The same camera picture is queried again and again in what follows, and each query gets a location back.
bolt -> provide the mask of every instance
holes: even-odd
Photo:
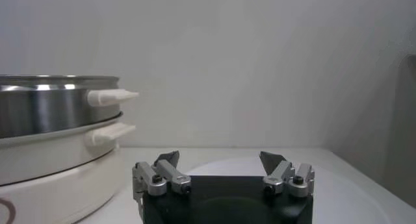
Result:
[[[181,191],[183,194],[190,194],[191,187],[190,186],[182,186]]]
[[[271,185],[265,186],[264,192],[265,192],[266,196],[274,195],[274,191],[275,191],[275,188],[273,186],[271,186]]]
[[[159,174],[156,174],[151,178],[151,181],[152,181],[152,183],[162,182],[162,177]]]
[[[301,185],[304,183],[304,178],[301,176],[294,176],[293,183],[296,185]]]

white wall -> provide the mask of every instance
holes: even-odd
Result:
[[[355,142],[357,154],[348,141],[375,95],[378,124],[388,127],[382,107],[389,110],[394,92],[384,97],[380,87],[416,52],[415,7],[416,0],[0,0],[0,72],[120,76],[141,93],[123,107],[138,128],[124,145],[326,146],[378,178],[386,149],[365,164],[377,142]],[[360,137],[378,132],[368,127]]]

metal rim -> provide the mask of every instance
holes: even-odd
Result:
[[[118,77],[100,75],[0,75],[1,83],[62,83],[62,82],[89,82],[89,81],[118,81]]]

stainless steel pot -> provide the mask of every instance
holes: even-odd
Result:
[[[0,75],[0,138],[91,125],[121,115],[119,103],[137,93],[118,77]]]

pot handle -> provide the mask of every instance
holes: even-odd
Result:
[[[85,134],[85,144],[87,146],[99,146],[113,141],[128,132],[136,129],[134,125],[126,125],[125,123],[113,123],[106,127],[94,129]]]
[[[120,104],[137,96],[138,93],[124,89],[90,90],[87,100],[90,106],[109,106]]]

